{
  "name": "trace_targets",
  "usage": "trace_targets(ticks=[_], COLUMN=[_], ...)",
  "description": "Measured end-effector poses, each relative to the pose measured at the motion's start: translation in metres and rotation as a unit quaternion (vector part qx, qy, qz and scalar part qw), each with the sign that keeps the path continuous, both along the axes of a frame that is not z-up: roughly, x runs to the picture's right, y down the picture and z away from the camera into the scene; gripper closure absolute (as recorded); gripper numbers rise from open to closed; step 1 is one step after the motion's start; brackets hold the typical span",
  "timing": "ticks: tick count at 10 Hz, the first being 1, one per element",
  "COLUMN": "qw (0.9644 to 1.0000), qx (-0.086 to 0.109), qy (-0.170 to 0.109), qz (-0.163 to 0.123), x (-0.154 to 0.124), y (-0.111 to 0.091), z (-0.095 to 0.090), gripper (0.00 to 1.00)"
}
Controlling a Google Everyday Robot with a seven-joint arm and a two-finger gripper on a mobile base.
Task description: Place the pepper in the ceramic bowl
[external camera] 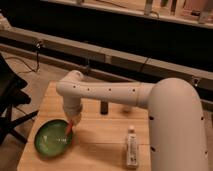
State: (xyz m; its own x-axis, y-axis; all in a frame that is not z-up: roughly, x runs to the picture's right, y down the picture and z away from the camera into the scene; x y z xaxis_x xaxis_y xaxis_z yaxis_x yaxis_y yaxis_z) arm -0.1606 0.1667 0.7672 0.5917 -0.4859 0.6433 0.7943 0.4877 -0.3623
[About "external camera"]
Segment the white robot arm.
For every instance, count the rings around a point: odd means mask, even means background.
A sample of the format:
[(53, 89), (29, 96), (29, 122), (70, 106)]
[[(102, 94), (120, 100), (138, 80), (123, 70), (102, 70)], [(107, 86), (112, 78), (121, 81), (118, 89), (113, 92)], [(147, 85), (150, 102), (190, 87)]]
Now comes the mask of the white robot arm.
[(187, 81), (95, 83), (73, 70), (57, 83), (56, 91), (74, 122), (79, 121), (83, 98), (146, 108), (152, 171), (209, 171), (202, 104)]

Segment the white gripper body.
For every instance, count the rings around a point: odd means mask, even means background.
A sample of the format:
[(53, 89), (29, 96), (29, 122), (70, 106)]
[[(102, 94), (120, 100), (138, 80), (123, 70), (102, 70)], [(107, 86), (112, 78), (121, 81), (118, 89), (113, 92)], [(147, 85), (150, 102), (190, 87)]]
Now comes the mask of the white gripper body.
[(69, 115), (69, 123), (72, 124), (73, 126), (76, 126), (79, 124), (81, 121), (82, 115), (81, 114), (75, 114), (75, 115)]

